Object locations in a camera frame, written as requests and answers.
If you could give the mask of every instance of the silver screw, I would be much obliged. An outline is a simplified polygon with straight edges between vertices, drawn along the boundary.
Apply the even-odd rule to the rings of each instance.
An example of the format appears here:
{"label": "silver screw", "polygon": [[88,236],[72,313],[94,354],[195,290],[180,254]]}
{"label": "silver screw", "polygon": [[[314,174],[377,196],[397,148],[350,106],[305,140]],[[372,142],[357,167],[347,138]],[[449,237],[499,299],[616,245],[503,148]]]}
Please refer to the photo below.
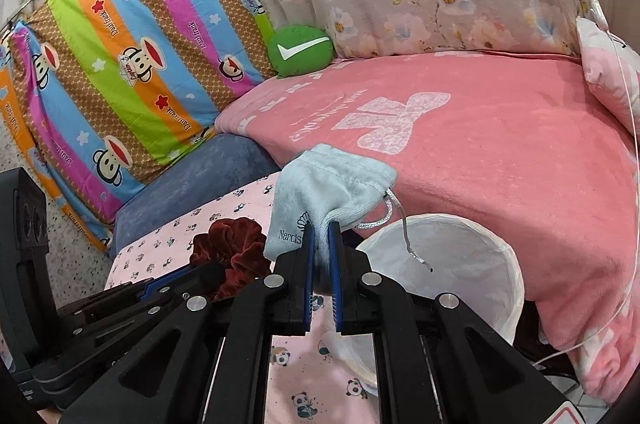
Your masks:
{"label": "silver screw", "polygon": [[375,287],[376,285],[380,285],[382,283],[382,276],[378,273],[364,273],[362,275],[362,282],[364,285],[369,285],[370,287]]}
{"label": "silver screw", "polygon": [[460,305],[460,300],[455,294],[446,293],[440,296],[440,305],[446,309],[454,309]]}
{"label": "silver screw", "polygon": [[197,312],[207,306],[207,299],[203,296],[193,296],[187,300],[187,308],[191,312]]}
{"label": "silver screw", "polygon": [[270,289],[275,289],[284,284],[284,278],[280,274],[270,274],[264,279],[264,284]]}

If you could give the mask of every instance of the green round cushion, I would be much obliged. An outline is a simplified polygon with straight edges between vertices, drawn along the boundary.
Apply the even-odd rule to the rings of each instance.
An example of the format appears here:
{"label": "green round cushion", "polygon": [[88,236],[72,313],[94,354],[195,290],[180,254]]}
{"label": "green round cushion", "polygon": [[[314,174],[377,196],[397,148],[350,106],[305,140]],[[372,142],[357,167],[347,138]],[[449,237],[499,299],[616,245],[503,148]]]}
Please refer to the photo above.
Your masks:
{"label": "green round cushion", "polygon": [[334,58],[334,44],[326,33],[308,26],[276,29],[267,51],[280,78],[322,70]]}

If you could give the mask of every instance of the pink bedspread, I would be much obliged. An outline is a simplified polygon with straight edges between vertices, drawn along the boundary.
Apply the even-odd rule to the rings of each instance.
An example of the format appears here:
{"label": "pink bedspread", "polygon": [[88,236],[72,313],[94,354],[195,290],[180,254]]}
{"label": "pink bedspread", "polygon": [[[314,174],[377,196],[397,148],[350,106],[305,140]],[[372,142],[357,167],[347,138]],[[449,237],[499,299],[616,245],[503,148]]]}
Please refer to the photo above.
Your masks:
{"label": "pink bedspread", "polygon": [[[632,278],[632,143],[576,62],[473,53],[342,62],[260,84],[216,127],[281,165],[328,143],[394,166],[409,215],[467,217],[514,248],[558,349],[602,327]],[[613,401],[638,364],[639,301],[572,356],[589,394]]]}

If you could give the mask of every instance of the speckled floor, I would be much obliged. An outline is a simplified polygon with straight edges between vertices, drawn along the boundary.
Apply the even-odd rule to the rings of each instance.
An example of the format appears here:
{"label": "speckled floor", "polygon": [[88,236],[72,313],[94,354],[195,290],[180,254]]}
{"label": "speckled floor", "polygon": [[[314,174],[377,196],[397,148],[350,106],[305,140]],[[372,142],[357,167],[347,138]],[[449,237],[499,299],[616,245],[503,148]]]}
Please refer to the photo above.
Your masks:
{"label": "speckled floor", "polygon": [[[18,166],[23,166],[33,176],[0,117],[0,171]],[[87,241],[48,195],[47,229],[47,265],[56,305],[60,307],[102,290],[111,261]],[[0,350],[3,345],[0,334]]]}

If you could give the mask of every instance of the white laundry basket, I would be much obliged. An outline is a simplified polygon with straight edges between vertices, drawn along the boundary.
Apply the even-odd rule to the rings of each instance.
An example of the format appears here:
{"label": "white laundry basket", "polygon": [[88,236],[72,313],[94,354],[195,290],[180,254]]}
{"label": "white laundry basket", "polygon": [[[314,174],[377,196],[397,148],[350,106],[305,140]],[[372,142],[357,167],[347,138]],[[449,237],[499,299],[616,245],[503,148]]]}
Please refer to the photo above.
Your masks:
{"label": "white laundry basket", "polygon": [[[358,246],[369,256],[372,270],[420,296],[456,294],[513,344],[524,303],[522,273],[513,249],[485,227],[454,215],[416,215],[407,218],[407,226],[412,249],[429,262],[433,273],[407,252],[402,220]],[[371,336],[328,332],[322,340],[375,393]]]}

